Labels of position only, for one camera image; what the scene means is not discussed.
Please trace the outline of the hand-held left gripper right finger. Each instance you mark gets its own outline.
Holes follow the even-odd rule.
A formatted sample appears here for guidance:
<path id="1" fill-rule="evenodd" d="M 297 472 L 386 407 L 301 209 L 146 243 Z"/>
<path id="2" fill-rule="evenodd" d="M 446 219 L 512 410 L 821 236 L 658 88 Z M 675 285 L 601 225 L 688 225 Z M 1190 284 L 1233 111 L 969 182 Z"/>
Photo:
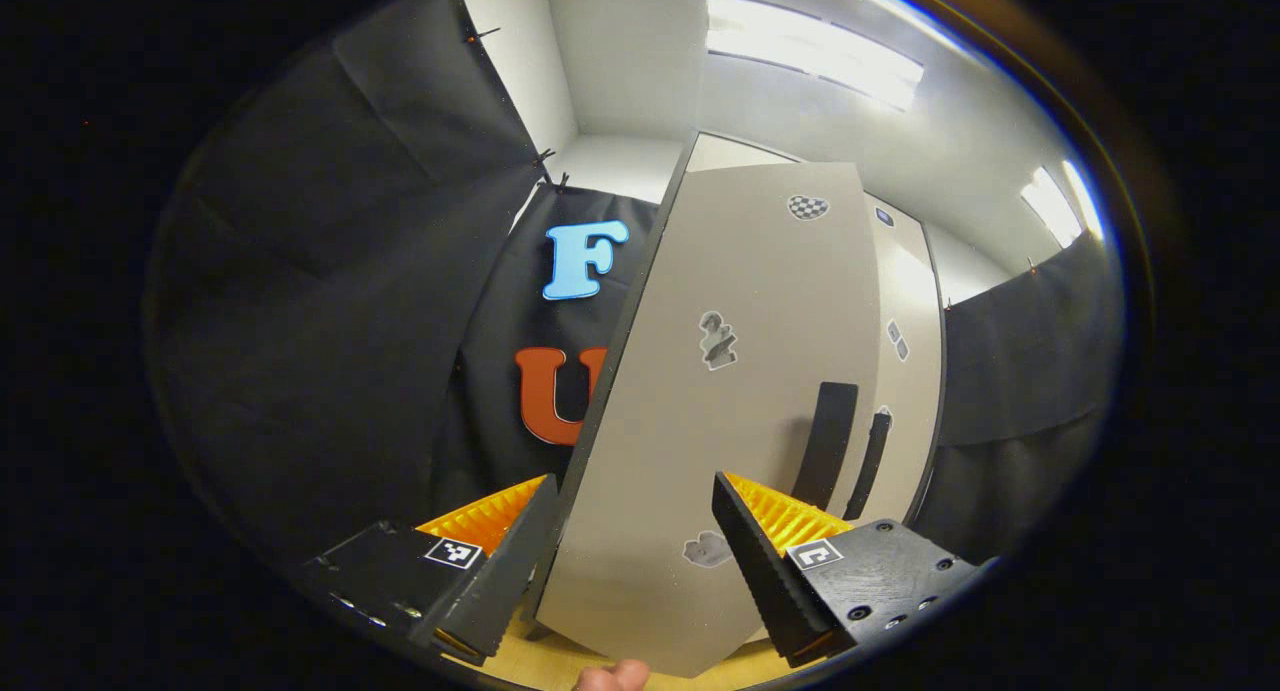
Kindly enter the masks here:
<path id="1" fill-rule="evenodd" d="M 881 653 L 986 577 L 905 523 L 852 526 L 739 473 L 716 473 L 712 513 L 792 668 Z"/>

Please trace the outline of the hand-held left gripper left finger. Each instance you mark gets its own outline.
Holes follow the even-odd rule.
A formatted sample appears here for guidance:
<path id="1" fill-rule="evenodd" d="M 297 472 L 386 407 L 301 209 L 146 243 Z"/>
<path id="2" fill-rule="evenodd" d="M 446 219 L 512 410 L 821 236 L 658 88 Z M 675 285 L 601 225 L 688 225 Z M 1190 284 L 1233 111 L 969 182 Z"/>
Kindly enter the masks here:
<path id="1" fill-rule="evenodd" d="M 494 658 L 550 540 L 553 473 L 417 523 L 379 521 L 306 560 L 300 587 L 412 659 Z"/>

